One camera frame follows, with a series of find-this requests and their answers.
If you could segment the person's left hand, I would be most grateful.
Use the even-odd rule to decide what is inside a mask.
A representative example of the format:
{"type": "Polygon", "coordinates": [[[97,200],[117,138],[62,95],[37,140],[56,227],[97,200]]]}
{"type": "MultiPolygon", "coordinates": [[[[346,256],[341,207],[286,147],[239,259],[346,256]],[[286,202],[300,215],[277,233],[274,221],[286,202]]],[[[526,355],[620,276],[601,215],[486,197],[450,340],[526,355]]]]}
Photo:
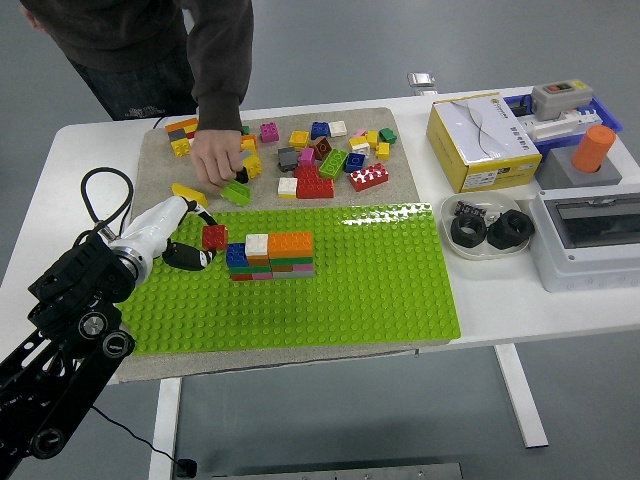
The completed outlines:
{"type": "Polygon", "coordinates": [[[243,169],[241,133],[235,130],[198,130],[190,157],[197,178],[210,192],[219,193],[243,169]]]}

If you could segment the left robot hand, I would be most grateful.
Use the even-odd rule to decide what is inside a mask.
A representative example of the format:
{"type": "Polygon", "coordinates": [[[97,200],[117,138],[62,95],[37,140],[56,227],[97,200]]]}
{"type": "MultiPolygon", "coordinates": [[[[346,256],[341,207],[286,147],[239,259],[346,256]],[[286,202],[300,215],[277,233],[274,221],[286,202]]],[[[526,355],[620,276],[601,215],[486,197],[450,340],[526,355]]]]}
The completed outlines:
{"type": "Polygon", "coordinates": [[[138,216],[110,244],[111,250],[132,271],[138,283],[149,276],[153,260],[167,250],[170,236],[189,212],[198,215],[208,226],[217,224],[197,201],[172,196],[138,216]]]}

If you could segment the person's right hand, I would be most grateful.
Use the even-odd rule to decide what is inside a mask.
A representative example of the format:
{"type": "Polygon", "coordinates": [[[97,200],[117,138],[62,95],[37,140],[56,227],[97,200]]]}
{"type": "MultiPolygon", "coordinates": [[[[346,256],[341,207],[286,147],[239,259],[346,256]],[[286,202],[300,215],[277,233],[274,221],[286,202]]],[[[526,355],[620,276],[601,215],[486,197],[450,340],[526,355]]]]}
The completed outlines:
{"type": "Polygon", "coordinates": [[[43,34],[49,34],[47,29],[48,1],[22,1],[20,11],[30,26],[43,34]]]}

